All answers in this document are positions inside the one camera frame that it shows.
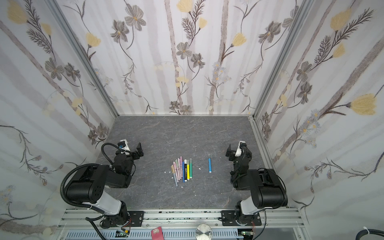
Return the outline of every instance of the yellow marker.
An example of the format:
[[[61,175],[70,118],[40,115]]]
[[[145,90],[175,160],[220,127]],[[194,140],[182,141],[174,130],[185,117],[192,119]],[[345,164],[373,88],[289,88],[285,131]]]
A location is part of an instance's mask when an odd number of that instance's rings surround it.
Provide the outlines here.
[[[187,180],[189,180],[189,163],[187,163]]]

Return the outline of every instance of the marker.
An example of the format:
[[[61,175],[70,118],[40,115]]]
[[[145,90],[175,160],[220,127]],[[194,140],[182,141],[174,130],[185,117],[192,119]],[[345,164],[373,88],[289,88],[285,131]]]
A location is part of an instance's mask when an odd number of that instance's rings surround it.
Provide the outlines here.
[[[181,180],[183,176],[182,166],[181,166],[180,158],[178,158],[177,160],[179,161],[179,175],[180,175],[179,180]]]
[[[173,178],[175,179],[175,184],[176,184],[176,187],[177,187],[177,179],[176,179],[175,169],[174,169],[173,165],[171,165],[170,168],[172,169]]]
[[[181,180],[182,180],[183,182],[185,182],[185,178],[184,178],[184,173],[185,173],[185,171],[184,171],[184,164],[183,164],[183,163],[181,163],[181,168],[182,168],[182,171],[183,171],[183,176],[182,176]]]
[[[190,169],[189,169],[189,160],[187,159],[187,180],[190,179],[190,177],[189,177],[189,175],[190,175],[189,171],[190,171]]]
[[[189,178],[192,178],[192,158],[189,159]]]
[[[211,154],[208,154],[208,163],[209,163],[209,173],[212,173]]]
[[[177,167],[176,167],[176,162],[173,162],[173,171],[174,171],[174,174],[175,174],[175,177],[176,177],[176,180],[179,181],[179,179],[177,178],[176,174],[177,174]]]
[[[177,179],[180,180],[180,164],[177,159],[176,159],[176,169],[177,169]]]
[[[185,181],[188,181],[188,179],[187,179],[187,161],[186,160],[184,160],[184,180]]]
[[[181,179],[181,164],[180,164],[180,158],[177,159],[177,161],[179,162],[179,180]]]

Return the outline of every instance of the gray marble tabletop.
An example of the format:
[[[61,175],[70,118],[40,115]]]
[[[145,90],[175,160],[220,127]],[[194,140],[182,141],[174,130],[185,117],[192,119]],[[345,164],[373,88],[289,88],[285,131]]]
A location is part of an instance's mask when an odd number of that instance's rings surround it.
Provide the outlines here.
[[[246,116],[120,116],[107,142],[127,139],[131,150],[141,142],[144,157],[127,189],[107,189],[128,208],[224,208],[234,207],[250,191],[237,191],[230,183],[232,162],[225,152],[239,140],[247,142],[253,157],[250,169],[264,167],[250,122]],[[105,147],[113,160],[116,149]],[[211,154],[212,173],[208,170]],[[176,187],[171,165],[178,157],[192,158],[193,178]],[[100,153],[97,163],[107,163]]]

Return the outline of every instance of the floral wallpaper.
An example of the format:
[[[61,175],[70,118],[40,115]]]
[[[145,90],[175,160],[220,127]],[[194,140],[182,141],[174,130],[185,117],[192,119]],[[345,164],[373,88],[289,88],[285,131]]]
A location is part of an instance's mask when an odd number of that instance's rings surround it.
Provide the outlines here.
[[[0,235],[51,239],[61,180],[96,159],[114,116],[44,1],[0,9]]]
[[[315,1],[257,116],[314,240],[384,227],[383,13],[383,1]]]
[[[253,114],[297,0],[58,0],[119,114]]]

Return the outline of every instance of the red phone case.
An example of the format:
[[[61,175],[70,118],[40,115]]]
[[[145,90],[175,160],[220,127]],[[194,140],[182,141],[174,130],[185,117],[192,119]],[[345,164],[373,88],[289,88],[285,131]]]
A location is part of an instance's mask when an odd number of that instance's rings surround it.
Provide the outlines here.
[[[163,237],[163,231],[161,230],[161,227],[155,228],[151,231],[152,233],[152,240],[164,240]]]

